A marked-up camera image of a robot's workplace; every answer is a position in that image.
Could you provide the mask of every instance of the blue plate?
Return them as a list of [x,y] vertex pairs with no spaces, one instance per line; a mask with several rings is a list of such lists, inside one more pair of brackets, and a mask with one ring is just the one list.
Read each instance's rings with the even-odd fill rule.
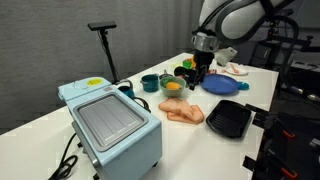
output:
[[236,80],[220,74],[206,75],[201,86],[213,94],[230,94],[238,90],[238,82]]

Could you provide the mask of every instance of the light blue toaster oven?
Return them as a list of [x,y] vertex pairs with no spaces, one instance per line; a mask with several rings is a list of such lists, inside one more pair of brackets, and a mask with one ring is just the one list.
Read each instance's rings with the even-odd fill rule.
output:
[[92,77],[58,90],[100,179],[138,180],[159,161],[161,122],[109,81]]

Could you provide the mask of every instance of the green bowl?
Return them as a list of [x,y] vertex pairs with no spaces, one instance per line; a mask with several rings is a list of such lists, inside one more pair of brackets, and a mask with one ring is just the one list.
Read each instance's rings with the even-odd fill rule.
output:
[[[175,82],[180,84],[181,88],[177,89],[177,90],[170,90],[166,88],[166,84],[168,82]],[[182,78],[178,78],[178,77],[174,77],[174,76],[169,76],[169,77],[165,77],[162,78],[160,80],[160,89],[162,90],[163,94],[168,96],[168,97],[178,97],[181,95],[183,89],[186,86],[186,81]]]

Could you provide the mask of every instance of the black tray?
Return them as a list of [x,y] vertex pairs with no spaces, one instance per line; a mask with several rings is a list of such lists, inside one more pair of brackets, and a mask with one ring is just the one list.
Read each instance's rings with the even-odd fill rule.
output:
[[240,138],[249,122],[251,111],[233,101],[222,100],[207,117],[208,126],[230,137]]

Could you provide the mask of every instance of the yellow label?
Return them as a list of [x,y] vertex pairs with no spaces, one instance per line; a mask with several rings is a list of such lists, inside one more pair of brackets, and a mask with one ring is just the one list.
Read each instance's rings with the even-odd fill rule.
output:
[[91,79],[90,81],[87,81],[87,85],[88,86],[95,86],[95,85],[98,85],[100,83],[102,83],[102,79],[98,79],[98,78]]

